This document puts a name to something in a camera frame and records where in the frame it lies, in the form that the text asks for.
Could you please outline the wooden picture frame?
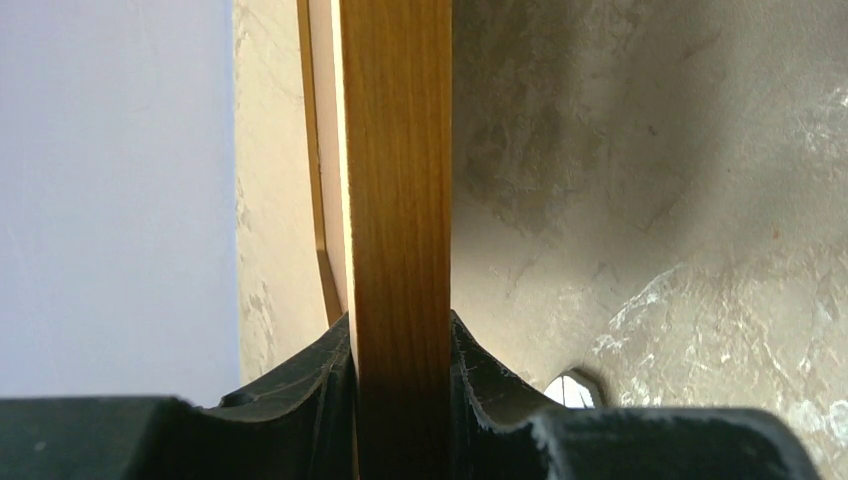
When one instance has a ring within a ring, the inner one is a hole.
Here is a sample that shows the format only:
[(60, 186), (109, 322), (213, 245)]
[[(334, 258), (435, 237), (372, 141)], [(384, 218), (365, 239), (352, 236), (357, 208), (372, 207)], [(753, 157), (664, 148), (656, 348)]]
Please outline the wooden picture frame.
[(297, 5), (316, 253), (362, 479), (451, 477), (452, 5)]

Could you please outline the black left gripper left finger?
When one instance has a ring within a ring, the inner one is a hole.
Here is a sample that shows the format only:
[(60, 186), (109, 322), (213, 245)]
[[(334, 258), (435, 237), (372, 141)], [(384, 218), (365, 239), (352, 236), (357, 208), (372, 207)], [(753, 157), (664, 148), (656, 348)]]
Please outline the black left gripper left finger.
[(212, 408), (178, 397), (5, 399), (5, 479), (349, 479), (349, 326)]

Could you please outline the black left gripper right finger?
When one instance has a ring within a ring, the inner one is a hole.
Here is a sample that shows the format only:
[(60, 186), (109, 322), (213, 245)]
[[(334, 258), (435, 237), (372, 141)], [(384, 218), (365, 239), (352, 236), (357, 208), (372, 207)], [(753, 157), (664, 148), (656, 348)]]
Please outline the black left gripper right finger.
[(569, 409), (451, 316), (456, 479), (816, 479), (800, 440), (748, 408)]

